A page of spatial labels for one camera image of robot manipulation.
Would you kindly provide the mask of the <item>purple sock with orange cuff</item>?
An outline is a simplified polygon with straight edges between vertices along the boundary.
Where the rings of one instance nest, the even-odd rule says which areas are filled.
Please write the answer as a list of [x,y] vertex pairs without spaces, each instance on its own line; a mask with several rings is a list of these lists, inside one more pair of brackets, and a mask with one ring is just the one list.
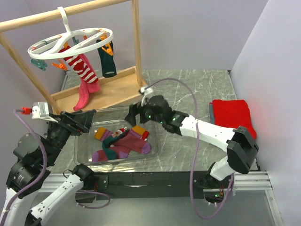
[[151,151],[151,145],[144,140],[135,138],[133,136],[127,135],[117,140],[115,143],[119,146],[124,146],[130,149],[130,151],[135,151],[141,154],[148,154]]

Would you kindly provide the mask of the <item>red white striped sock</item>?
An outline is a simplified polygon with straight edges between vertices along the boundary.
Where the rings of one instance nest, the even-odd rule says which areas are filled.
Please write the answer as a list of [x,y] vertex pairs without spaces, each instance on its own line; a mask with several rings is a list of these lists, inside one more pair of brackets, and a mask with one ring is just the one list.
[[86,83],[92,84],[98,81],[94,69],[84,54],[67,56],[63,60],[73,69],[77,75]]
[[147,130],[133,130],[133,129],[130,129],[128,131],[124,131],[124,133],[122,133],[122,134],[124,136],[130,135],[130,136],[133,136],[135,138],[147,141],[149,132]]

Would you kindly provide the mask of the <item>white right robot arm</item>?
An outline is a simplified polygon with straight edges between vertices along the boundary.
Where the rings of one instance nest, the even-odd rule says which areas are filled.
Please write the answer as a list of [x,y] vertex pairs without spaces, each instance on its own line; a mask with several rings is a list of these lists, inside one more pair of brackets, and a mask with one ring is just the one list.
[[248,174],[259,151],[258,145],[247,128],[236,129],[214,125],[195,116],[173,110],[163,96],[143,98],[137,105],[141,123],[158,122],[170,132],[184,137],[193,137],[214,145],[226,156],[214,162],[200,184],[206,189],[217,188],[233,173]]

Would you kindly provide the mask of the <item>dark teal sock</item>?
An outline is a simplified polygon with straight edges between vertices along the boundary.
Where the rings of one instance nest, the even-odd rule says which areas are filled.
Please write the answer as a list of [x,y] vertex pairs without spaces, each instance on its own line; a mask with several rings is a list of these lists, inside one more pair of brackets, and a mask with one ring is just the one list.
[[120,128],[116,132],[111,132],[105,129],[102,135],[102,150],[99,152],[99,161],[108,161],[115,159],[125,159],[128,157],[130,149],[124,146],[119,146],[115,144],[117,142],[117,137],[124,133],[127,128]]
[[105,78],[111,78],[117,75],[117,70],[113,56],[106,53],[102,48],[97,49],[102,69],[102,76]]

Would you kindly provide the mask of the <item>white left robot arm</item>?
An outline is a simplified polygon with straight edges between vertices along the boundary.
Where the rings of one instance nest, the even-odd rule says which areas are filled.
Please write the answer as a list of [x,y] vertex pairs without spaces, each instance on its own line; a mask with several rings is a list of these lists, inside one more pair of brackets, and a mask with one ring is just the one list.
[[50,175],[47,167],[53,166],[70,136],[88,133],[96,110],[49,113],[48,130],[43,138],[24,120],[29,130],[13,151],[17,162],[12,166],[6,182],[6,201],[1,213],[2,226],[44,226],[56,210],[76,193],[86,193],[96,180],[94,172],[86,165],[75,166],[64,182],[46,199],[32,207],[45,179]]

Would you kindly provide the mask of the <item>pink sock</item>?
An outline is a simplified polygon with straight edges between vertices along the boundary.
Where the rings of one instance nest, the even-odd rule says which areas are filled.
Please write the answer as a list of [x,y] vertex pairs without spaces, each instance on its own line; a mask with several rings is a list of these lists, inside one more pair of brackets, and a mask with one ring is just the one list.
[[90,94],[100,91],[98,77],[96,76],[88,58],[84,54],[80,54],[79,57],[83,60],[84,71],[80,77],[81,84],[79,86],[79,100],[73,108],[74,111],[84,109],[89,103]]

